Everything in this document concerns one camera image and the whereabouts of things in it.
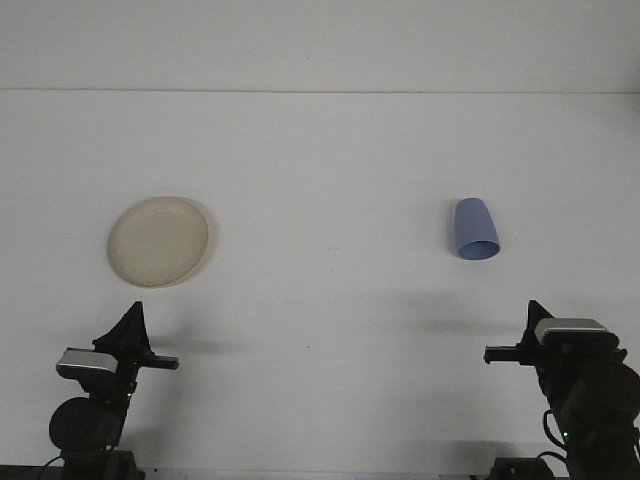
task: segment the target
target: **plastic cup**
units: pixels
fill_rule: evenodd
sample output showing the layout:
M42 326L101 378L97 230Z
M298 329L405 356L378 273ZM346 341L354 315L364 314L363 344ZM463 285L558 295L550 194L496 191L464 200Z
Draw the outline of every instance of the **plastic cup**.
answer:
M484 260L500 251L498 234L485 203L465 198L456 206L456 250L466 260Z

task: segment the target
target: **white wall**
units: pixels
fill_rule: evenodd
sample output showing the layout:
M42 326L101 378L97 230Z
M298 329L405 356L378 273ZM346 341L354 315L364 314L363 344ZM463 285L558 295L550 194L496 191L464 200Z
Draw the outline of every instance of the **white wall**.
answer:
M123 447L145 466L536 454L534 373L482 363L530 298L597 318L640 368L640 95L54 91L636 91L637 2L176 5L0 3L0 463L56 454L49 417L81 392L55 361L137 299L182 360L141 372ZM144 290L105 246L155 195L200 202L216 241ZM465 196L492 209L488 261L452 252Z
M640 90L636 0L0 4L0 86Z

